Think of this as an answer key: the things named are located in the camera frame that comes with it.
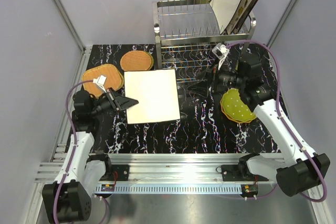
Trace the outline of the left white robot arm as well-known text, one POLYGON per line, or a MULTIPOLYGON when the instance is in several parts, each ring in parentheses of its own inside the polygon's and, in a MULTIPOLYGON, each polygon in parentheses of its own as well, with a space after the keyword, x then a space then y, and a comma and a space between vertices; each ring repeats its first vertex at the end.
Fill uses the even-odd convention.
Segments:
POLYGON ((51 184, 45 184, 42 197, 50 223, 86 221, 91 214, 91 197, 100 180, 118 179, 107 154, 90 153, 99 126, 97 117, 105 111, 125 111, 139 102, 117 94, 111 88, 99 98, 86 90, 73 97, 69 116, 71 135, 62 168, 51 184))

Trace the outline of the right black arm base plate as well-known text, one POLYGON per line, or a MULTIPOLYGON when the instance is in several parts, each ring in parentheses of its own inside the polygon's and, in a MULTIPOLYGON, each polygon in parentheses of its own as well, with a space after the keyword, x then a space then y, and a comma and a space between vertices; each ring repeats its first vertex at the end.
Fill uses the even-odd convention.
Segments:
POLYGON ((223 182, 268 182, 269 180, 260 175, 243 176, 238 170, 238 165, 221 165, 216 167, 216 172, 222 177, 223 182))

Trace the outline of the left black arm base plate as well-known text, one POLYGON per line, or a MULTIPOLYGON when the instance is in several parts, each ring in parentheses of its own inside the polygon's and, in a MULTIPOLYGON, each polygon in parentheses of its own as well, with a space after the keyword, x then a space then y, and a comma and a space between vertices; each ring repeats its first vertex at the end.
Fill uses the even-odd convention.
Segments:
POLYGON ((126 182, 129 180, 130 166, 126 164, 112 165, 109 167, 102 177, 102 181, 122 181, 126 182))

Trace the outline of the green polka-dot plate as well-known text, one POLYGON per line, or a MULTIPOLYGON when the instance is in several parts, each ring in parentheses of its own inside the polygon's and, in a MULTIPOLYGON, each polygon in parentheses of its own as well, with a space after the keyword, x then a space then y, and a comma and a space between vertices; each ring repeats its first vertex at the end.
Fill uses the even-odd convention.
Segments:
POLYGON ((235 120, 250 120, 256 115, 240 99, 238 89, 231 88, 225 92, 220 100, 225 112, 235 120))

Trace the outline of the floral patterned tray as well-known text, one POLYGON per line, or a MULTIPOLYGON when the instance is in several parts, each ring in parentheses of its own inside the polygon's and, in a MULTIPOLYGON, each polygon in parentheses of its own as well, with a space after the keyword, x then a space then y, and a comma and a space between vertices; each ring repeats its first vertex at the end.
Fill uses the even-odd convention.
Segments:
POLYGON ((240 0, 236 11, 225 29, 225 34, 237 34, 258 0, 240 0))

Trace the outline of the orange polka-dot plate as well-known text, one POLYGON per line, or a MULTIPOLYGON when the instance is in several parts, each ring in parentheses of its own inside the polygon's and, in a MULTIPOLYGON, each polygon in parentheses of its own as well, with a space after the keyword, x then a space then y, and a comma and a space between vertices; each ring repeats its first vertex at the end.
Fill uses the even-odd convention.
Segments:
POLYGON ((224 108, 222 107, 222 105, 221 105, 220 107, 221 107, 221 111, 222 111, 222 113, 223 113, 229 120, 231 120, 231 121, 233 121, 233 122, 235 122, 235 123, 238 123, 238 124, 241 124, 241 123, 250 123, 250 122, 252 122, 254 119, 256 119, 256 117, 254 117, 253 119, 250 119, 250 120, 243 120, 243 121, 241 121, 241 120, 235 120, 235 119, 233 119, 230 115, 228 115, 228 114, 225 112, 225 110, 224 110, 224 108))

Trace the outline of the cream rectangular tray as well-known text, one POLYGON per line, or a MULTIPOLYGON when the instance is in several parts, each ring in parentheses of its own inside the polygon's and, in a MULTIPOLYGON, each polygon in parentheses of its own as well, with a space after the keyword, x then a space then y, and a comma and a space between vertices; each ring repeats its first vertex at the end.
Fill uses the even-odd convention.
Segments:
POLYGON ((180 106, 174 69, 127 71, 125 96, 138 100, 127 109, 127 123, 156 123, 180 119, 180 106))

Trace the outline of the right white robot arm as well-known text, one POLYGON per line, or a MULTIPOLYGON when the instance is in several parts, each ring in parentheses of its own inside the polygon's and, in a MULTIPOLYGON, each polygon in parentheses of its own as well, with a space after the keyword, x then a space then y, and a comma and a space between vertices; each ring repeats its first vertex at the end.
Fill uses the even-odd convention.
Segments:
POLYGON ((228 71, 215 61, 198 75, 197 81, 188 90, 203 97, 211 91, 220 92, 225 87, 238 90, 238 101, 266 127, 283 156, 283 161, 264 158, 251 153, 239 159, 238 176, 251 180, 261 176, 275 181, 287 196, 322 185, 326 188, 325 175, 330 159, 325 153, 318 154, 301 137, 283 113, 278 97, 270 86, 262 81, 263 68, 254 54, 240 55, 237 68, 228 71))

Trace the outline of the large orange woven tray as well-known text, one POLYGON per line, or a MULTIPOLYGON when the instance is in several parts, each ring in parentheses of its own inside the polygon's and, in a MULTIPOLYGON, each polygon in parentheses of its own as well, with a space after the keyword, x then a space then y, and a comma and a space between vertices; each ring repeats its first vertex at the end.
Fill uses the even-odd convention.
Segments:
MULTIPOLYGON (((123 78, 113 79, 107 77, 106 82, 104 84, 105 89, 111 88, 114 91, 118 91, 122 88, 124 84, 123 78)), ((90 94, 94 95, 96 98, 101 96, 103 93, 98 89, 98 87, 93 82, 87 82, 83 85, 83 88, 88 91, 90 94)))

